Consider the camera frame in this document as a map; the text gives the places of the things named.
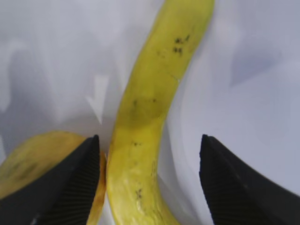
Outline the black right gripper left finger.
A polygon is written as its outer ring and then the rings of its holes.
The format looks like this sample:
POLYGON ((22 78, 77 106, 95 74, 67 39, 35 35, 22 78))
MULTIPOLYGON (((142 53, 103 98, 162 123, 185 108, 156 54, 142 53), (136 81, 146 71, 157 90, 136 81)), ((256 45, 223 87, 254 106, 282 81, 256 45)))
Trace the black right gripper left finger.
POLYGON ((2 225, 86 225, 100 180, 99 137, 0 201, 2 225))

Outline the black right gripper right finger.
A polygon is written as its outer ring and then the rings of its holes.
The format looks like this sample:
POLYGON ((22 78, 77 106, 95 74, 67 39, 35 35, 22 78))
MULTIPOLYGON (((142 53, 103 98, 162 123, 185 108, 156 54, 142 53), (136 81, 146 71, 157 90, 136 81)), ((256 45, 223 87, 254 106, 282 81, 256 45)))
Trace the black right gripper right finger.
POLYGON ((298 225, 300 197, 203 135, 199 177, 215 225, 298 225))

